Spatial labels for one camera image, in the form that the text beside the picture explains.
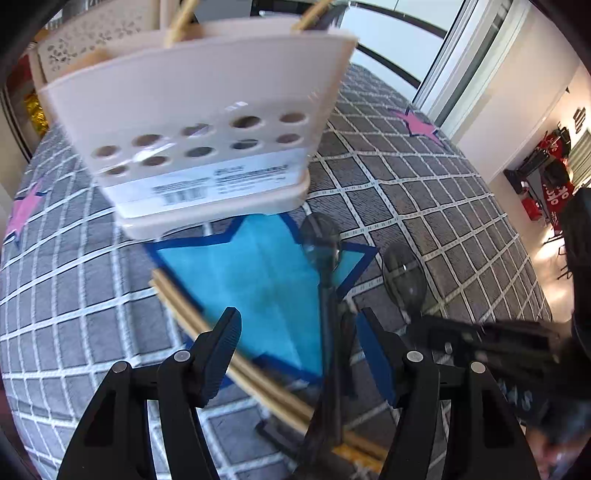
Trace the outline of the person's right hand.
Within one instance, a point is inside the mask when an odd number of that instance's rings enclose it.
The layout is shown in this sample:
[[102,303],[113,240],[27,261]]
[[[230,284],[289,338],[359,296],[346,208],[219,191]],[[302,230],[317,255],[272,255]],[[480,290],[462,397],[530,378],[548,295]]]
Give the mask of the person's right hand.
[[528,434],[528,442],[542,479],[549,479],[558,466],[571,463],[582,452],[590,435],[586,434],[569,442],[553,444],[540,431],[532,430]]

